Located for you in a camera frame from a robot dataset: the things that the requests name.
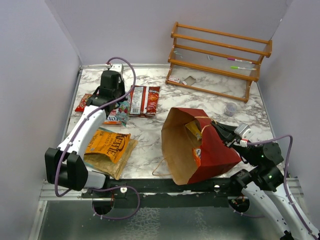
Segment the teal snack packet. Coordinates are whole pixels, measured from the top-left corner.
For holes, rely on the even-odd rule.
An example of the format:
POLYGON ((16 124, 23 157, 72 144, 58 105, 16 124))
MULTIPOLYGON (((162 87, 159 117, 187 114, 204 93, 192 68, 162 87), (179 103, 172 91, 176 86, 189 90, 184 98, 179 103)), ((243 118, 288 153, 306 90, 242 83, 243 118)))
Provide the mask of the teal snack packet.
POLYGON ((126 126, 127 121, 130 118, 131 105, 128 100, 125 100, 122 102, 118 102, 116 106, 117 108, 115 109, 115 117, 123 126, 126 126))

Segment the orange Fox's candy bag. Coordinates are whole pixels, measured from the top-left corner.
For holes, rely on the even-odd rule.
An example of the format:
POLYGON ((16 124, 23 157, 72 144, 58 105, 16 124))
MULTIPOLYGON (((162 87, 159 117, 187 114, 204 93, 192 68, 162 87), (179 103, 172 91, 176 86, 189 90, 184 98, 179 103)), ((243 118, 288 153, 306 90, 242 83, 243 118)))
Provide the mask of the orange Fox's candy bag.
POLYGON ((109 116, 103 122, 104 125, 126 125, 127 112, 121 109, 114 109, 110 112, 109 116))
POLYGON ((192 149, 193 158, 194 158, 194 161, 195 161, 197 167, 201 166, 201 152, 202 152, 202 150, 200 147, 192 149))

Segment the red snack packet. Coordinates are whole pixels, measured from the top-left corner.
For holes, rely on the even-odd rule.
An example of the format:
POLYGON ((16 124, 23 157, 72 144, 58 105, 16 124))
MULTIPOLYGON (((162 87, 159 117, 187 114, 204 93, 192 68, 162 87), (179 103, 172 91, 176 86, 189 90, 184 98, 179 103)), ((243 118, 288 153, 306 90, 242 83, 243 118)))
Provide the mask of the red snack packet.
POLYGON ((81 98, 79 104, 77 105, 77 107, 75 108, 75 112, 84 112, 84 109, 87 105, 87 100, 92 96, 92 94, 90 93, 86 93, 83 95, 83 97, 81 98))

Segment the yellow snack packet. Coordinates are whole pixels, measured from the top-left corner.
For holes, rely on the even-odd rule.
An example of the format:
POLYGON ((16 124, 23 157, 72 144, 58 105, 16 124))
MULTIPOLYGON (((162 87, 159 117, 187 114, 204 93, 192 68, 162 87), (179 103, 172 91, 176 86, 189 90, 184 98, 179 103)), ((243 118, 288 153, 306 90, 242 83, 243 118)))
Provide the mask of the yellow snack packet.
POLYGON ((202 139, 202 133, 198 127, 196 120, 185 124, 185 127, 197 138, 198 141, 202 139))

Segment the brown red paper bag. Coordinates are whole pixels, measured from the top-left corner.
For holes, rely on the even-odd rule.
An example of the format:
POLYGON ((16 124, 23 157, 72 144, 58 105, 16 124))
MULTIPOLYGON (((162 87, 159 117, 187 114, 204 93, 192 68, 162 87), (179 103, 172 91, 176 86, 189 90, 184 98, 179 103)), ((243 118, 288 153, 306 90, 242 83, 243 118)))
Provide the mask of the brown red paper bag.
POLYGON ((241 158, 228 148, 211 125, 213 119, 204 110, 172 107, 161 129, 161 150, 169 176, 177 185, 198 183, 227 173, 241 158), (185 127, 197 121, 202 139, 185 127), (197 167, 193 148, 201 148, 201 165, 197 167))

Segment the red Doritos chip bag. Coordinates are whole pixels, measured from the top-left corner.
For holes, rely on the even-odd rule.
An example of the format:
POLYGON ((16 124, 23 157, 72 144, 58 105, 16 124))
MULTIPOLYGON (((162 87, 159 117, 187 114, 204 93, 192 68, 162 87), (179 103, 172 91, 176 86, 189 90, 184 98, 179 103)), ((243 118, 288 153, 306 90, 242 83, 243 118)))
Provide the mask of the red Doritos chip bag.
POLYGON ((154 117, 160 96, 160 86, 135 85, 130 93, 131 117, 154 117))

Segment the orange yellow chip bag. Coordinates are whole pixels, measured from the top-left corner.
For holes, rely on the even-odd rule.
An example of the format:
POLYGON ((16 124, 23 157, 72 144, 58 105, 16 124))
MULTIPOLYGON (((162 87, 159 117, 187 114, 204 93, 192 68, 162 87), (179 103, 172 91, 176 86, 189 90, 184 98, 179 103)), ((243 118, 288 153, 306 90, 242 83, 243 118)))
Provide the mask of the orange yellow chip bag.
POLYGON ((130 137, 130 134, 107 132, 98 129, 90 140, 85 154, 101 154, 116 164, 123 156, 130 137))

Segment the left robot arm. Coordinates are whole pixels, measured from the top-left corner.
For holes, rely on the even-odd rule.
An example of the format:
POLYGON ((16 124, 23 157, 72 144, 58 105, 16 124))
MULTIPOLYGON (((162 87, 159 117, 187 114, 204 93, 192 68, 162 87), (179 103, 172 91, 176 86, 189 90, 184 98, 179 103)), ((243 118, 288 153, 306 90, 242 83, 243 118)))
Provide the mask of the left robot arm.
POLYGON ((68 137, 57 148, 48 148, 44 154, 47 181, 75 191, 93 189, 97 196, 106 197, 111 186, 106 175, 89 170, 84 162, 88 144, 125 94, 122 72, 105 70, 100 85, 90 96, 79 121, 68 137))

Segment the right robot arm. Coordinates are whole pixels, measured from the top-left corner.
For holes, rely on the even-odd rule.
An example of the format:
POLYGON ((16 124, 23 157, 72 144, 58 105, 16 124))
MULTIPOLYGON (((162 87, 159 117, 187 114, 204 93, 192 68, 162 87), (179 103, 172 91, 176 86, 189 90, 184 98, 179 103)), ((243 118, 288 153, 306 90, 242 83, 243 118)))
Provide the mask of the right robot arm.
POLYGON ((218 136, 228 148, 234 149, 246 164, 253 166, 251 171, 240 170, 230 177, 230 191, 244 195, 271 222, 281 240, 318 240, 320 231, 312 224, 296 202, 286 175, 278 164, 289 164, 289 157, 283 157, 281 149, 273 138, 251 142, 253 134, 249 125, 230 126, 211 122, 218 136))

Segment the small clear plastic cup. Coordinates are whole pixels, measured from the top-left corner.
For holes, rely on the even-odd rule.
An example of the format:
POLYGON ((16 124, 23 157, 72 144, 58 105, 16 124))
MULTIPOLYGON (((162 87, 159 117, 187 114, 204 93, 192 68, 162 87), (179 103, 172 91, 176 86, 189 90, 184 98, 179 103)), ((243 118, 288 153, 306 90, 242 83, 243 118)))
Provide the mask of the small clear plastic cup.
POLYGON ((233 102, 228 102, 224 109, 226 116, 232 117, 237 112, 237 105, 233 102))

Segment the open grey small box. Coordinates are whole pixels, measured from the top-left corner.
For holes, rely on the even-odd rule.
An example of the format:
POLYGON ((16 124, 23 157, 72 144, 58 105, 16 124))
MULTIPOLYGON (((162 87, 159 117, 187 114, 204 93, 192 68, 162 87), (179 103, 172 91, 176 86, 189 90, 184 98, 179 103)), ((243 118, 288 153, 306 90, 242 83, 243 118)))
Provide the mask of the open grey small box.
POLYGON ((196 83, 196 79, 193 76, 189 75, 184 80, 182 80, 182 83, 185 86, 192 86, 194 83, 196 83))

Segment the red white small box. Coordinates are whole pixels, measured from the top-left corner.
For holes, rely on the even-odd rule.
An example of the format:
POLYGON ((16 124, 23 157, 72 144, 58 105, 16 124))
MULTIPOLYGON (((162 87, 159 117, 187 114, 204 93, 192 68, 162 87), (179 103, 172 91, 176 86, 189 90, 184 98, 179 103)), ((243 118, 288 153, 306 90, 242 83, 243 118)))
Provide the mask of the red white small box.
POLYGON ((180 78, 170 75, 168 78, 168 81, 174 82, 174 83, 180 83, 180 78))

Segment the green marker pen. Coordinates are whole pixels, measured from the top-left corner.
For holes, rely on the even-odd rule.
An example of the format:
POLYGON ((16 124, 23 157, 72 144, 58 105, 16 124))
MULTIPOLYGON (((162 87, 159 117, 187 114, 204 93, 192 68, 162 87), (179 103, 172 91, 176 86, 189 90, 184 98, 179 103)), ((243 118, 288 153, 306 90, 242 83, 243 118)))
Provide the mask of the green marker pen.
POLYGON ((235 70, 248 70, 248 71, 256 71, 256 68, 253 67, 240 67, 240 66, 230 66, 231 69, 235 70))

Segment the pink marker pen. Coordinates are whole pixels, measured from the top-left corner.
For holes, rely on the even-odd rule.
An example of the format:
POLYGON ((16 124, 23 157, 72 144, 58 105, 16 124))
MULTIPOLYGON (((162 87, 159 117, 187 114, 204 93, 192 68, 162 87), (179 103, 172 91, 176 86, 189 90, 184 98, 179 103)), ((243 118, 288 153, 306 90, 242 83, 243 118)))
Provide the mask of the pink marker pen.
POLYGON ((242 60, 242 59, 237 59, 237 58, 227 58, 229 61, 234 61, 234 62, 242 62, 242 63, 247 63, 247 64, 253 64, 252 61, 247 61, 247 60, 242 60))

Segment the orange wooden rack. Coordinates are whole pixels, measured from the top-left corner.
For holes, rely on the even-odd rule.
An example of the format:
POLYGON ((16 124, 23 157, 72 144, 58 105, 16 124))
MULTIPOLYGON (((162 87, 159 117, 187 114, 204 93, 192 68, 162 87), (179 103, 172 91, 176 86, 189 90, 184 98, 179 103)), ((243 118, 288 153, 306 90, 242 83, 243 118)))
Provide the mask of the orange wooden rack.
POLYGON ((247 103, 253 83, 260 78, 263 59, 272 54, 273 41, 221 32, 175 22, 170 36, 173 40, 168 56, 166 84, 197 90, 247 103), (231 61, 235 58, 253 64, 231 61), (231 69, 230 66, 256 68, 231 69), (168 81, 169 76, 180 83, 168 81), (193 85, 182 80, 192 76, 193 85))

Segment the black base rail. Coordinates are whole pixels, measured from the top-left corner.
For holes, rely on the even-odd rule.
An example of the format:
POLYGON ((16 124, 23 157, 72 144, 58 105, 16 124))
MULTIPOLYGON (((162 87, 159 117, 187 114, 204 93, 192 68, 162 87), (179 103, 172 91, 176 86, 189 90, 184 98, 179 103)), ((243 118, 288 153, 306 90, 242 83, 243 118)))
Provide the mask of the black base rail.
POLYGON ((177 185, 169 178, 108 179, 106 187, 133 187, 140 196, 141 208, 227 208, 246 198, 229 178, 212 178, 198 183, 177 185))

